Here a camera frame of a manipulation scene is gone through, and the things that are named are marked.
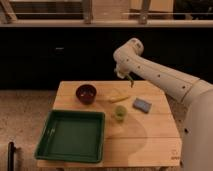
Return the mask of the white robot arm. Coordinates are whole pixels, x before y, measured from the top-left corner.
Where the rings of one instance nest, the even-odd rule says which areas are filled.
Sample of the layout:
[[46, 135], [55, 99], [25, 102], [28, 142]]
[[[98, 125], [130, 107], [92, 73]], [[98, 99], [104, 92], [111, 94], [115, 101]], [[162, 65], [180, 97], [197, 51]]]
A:
[[147, 60], [142, 42], [129, 39], [113, 53], [115, 72], [130, 72], [162, 89], [187, 108], [182, 139], [180, 171], [213, 171], [213, 84]]

